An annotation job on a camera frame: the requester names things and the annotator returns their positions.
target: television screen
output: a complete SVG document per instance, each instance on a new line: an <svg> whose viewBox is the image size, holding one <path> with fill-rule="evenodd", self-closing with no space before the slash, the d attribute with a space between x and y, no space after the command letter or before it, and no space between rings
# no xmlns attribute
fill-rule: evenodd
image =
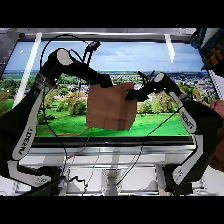
<svg viewBox="0 0 224 224"><path fill-rule="evenodd" d="M46 43L47 41L42 41L36 51L32 41L17 43L0 81L0 116L9 111L16 101L21 100L21 94L17 94L21 89L24 90L22 97L29 92L39 70L40 55ZM182 92L209 106L218 96L208 73L201 71L203 63L198 51L190 44L172 45L174 54L171 57L166 43L101 42L101 46L93 53L90 67L99 73L109 74L114 85L134 82L136 89L142 86L138 71L145 74L151 74L153 70L156 71L155 74L165 72L179 85ZM43 63L57 48L73 49L82 57L85 47L86 44L79 41L53 41L45 51ZM60 77L57 89L50 91L45 99L47 120L55 133L79 135L86 130L88 90L89 86L79 78L66 74ZM148 100L137 104L136 118L130 130L92 128L82 136L146 136L176 110L175 102L164 92L150 94ZM179 114L175 114L152 135L189 136ZM45 124L42 110L38 115L36 136L53 136Z"/></svg>

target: screen bezel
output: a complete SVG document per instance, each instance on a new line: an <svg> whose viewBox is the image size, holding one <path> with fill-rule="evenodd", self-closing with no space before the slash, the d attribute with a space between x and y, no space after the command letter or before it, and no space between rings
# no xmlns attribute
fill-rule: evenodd
<svg viewBox="0 0 224 224"><path fill-rule="evenodd" d="M43 34L41 41L49 41L51 38L62 33L50 33ZM83 33L72 33L85 41L104 41L104 42L156 42L166 43L165 36L163 34L83 34ZM25 39L19 39L18 42L34 42L36 34L27 34ZM173 43L190 43L190 35L170 35ZM78 41L71 37L61 37L54 41ZM4 68L2 69L0 78L11 58L14 48L7 60ZM60 137L66 148L79 148L83 147L88 137ZM183 145L194 145L194 141L191 136L138 136L138 137L90 137L88 140L88 147L136 147L141 146L144 139L144 146L183 146ZM55 137L35 137L32 148L61 148L61 144Z"/></svg>

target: sky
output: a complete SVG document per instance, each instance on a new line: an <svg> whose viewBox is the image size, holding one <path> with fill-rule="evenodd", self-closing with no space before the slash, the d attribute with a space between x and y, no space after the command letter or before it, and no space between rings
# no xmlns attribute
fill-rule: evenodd
<svg viewBox="0 0 224 224"><path fill-rule="evenodd" d="M5 71L24 70L33 43L18 42ZM40 55L46 43L40 43L32 70L39 70ZM57 48L73 49L83 57L85 47L85 43L77 41L51 42L45 51L43 63ZM173 43L173 48L175 56L171 63L166 43L101 42L101 46L93 53L90 67L97 71L200 72L203 63L196 49L183 43Z"/></svg>

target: brown paper bag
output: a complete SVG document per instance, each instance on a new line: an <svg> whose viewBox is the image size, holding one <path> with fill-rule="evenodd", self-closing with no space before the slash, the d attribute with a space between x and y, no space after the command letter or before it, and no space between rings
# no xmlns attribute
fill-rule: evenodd
<svg viewBox="0 0 224 224"><path fill-rule="evenodd" d="M129 130L135 120L137 100L125 100L128 89L134 89L134 83L110 88L91 85L87 101L87 126L113 131Z"/></svg>

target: monitor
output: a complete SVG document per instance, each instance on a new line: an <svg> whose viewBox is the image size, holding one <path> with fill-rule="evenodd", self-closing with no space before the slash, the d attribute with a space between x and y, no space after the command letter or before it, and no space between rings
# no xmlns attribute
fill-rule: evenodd
<svg viewBox="0 0 224 224"><path fill-rule="evenodd" d="M40 55L46 43L47 39L42 39L38 44L34 39L17 42L1 76L0 97L4 100L1 101L0 116L12 109L29 92L39 71ZM45 51L43 63L57 48L73 49L82 57L85 47L85 43L73 38L52 41ZM136 39L134 41L101 39L101 46L93 53L90 67L99 73L109 74L114 85L134 82L135 89L142 86L138 71L147 75L153 70L155 75L165 72L184 93L209 106L211 101L218 98L218 95L209 74L201 71L203 62L199 52L189 43L182 42L172 43L172 49L171 54L165 40L156 42ZM56 134L79 135L86 130L88 90L87 83L79 78L61 75L57 89L49 92L45 99L46 117ZM88 137L93 145L135 146L139 145L144 136L176 110L175 102L164 92L150 94L148 100L137 103L136 118L130 130L109 131L91 128L80 136L61 138L67 147L74 147L74 145L79 147ZM178 113L152 133L147 138L147 142L155 145L193 144ZM41 110L38 114L34 144L37 147L49 147L49 145L59 147L60 145L45 124Z"/></svg>

